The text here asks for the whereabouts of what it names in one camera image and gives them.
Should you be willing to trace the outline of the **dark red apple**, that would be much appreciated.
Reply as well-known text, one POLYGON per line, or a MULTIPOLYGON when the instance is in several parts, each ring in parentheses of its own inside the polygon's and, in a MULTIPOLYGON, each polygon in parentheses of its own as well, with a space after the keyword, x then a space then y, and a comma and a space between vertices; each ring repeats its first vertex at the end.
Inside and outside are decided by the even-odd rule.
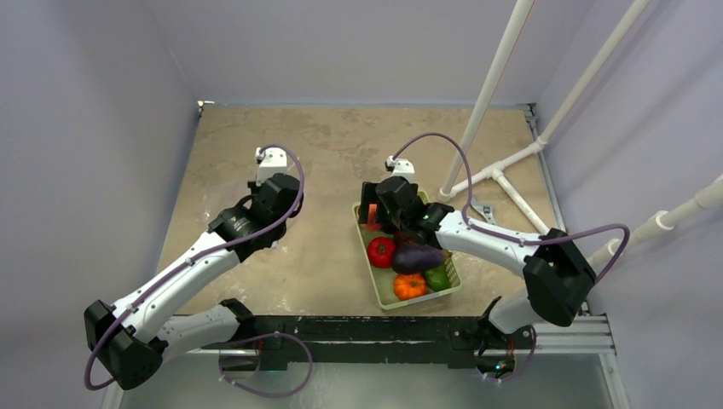
POLYGON ((408 233, 403 231, 396 231, 393 233, 392 239, 396 246, 413 245, 415 243, 414 239, 408 233))

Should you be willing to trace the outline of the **peach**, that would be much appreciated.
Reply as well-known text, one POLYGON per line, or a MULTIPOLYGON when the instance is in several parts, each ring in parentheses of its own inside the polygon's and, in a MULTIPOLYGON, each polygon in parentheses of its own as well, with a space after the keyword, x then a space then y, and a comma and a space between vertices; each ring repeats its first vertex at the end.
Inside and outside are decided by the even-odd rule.
POLYGON ((379 231, 382 226, 377 220, 378 206, 376 204, 370 204, 367 210, 367 223, 364 225, 366 230, 379 231))

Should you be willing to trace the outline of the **red tomato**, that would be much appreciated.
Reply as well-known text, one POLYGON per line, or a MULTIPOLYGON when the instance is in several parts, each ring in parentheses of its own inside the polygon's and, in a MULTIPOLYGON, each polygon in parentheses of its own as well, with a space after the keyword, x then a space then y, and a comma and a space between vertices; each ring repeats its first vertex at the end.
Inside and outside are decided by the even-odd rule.
POLYGON ((377 237, 367 246, 367 259, 375 268, 391 268, 396 243, 386 237, 377 237))

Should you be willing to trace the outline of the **purple eggplant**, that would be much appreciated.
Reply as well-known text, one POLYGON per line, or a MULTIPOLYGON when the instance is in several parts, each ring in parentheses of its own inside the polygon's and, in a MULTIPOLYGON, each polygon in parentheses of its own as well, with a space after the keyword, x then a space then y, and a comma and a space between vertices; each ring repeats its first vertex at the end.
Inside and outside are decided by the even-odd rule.
POLYGON ((398 274, 416 274, 445 263, 441 250, 428 245, 402 244, 392 252, 391 268, 398 274))

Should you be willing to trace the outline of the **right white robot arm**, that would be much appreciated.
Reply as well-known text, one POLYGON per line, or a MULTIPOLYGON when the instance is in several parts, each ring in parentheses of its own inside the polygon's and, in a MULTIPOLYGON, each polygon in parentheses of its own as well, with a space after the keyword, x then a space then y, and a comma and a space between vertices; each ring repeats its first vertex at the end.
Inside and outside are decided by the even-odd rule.
POLYGON ((450 205, 424 202, 417 184, 401 176, 363 182, 361 222, 367 221, 370 205, 376 205, 385 233, 401 232, 417 245, 475 256, 523 279, 521 291, 492 302, 483 314, 478 334, 491 347, 534 323, 571 325, 597 278, 565 232, 521 233, 472 220, 450 205))

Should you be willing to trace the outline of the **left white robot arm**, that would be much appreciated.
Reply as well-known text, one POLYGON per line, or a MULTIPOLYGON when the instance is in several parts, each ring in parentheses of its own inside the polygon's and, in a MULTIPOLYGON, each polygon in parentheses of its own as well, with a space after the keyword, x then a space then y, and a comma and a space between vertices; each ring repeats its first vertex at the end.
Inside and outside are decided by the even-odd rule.
POLYGON ((286 221, 304 200, 304 175, 276 173, 250 194, 221 210, 189 250, 145 285, 111 304, 92 302, 84 311, 91 355, 84 384, 100 390, 116 383, 134 389, 162 365, 172 341, 167 321, 200 290, 286 234, 286 221))

